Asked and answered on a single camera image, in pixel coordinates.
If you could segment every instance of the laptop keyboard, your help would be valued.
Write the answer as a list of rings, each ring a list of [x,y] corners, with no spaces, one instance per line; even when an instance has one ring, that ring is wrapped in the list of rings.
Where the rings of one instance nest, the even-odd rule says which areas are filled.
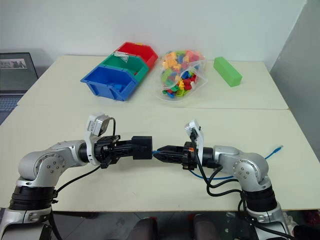
[[[0,97],[0,111],[11,112],[20,99],[21,96]]]

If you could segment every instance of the table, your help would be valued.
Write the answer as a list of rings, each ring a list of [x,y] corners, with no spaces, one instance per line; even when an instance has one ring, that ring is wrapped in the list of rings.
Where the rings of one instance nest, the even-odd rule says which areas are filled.
[[[237,87],[229,85],[213,69],[213,61],[205,68],[208,83],[190,98],[180,102],[166,102],[155,97],[154,82],[159,81],[157,66],[147,75],[127,102],[119,102],[92,94],[80,80],[104,59],[104,56],[66,55],[39,78],[19,101],[19,105],[59,106],[144,106],[148,108],[203,109],[288,109],[286,102],[261,61],[232,61],[243,75]]]
[[[124,105],[72,106],[19,105],[0,126],[0,207],[9,204],[19,160],[64,140],[83,139],[89,114],[104,112],[116,119],[121,139],[153,136],[153,149],[183,145],[184,125],[197,118],[205,145],[234,146],[269,158],[269,177],[276,199],[285,210],[320,208],[319,162],[289,110],[150,108]],[[57,187],[94,167],[68,169]],[[218,189],[237,188],[230,183]],[[108,169],[74,182],[59,193],[55,211],[233,211],[240,197],[233,193],[210,197],[203,180],[178,164],[156,159],[120,159]]]

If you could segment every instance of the green foam block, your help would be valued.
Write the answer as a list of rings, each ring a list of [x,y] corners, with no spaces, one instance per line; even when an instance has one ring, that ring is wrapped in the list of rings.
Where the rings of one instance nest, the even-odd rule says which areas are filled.
[[[242,75],[224,57],[216,57],[213,63],[214,69],[223,77],[230,87],[238,86]]]

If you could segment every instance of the floor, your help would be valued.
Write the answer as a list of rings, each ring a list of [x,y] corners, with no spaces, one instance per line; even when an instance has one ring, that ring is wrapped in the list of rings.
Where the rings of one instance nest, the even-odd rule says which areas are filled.
[[[4,209],[0,210],[0,221]],[[192,240],[191,219],[195,214],[205,214],[214,222],[223,240],[244,239],[247,225],[234,212],[103,212],[94,218],[54,214],[57,228],[64,240],[125,240],[134,225],[143,218],[156,217],[160,240]],[[305,221],[301,211],[288,215],[300,225]]]

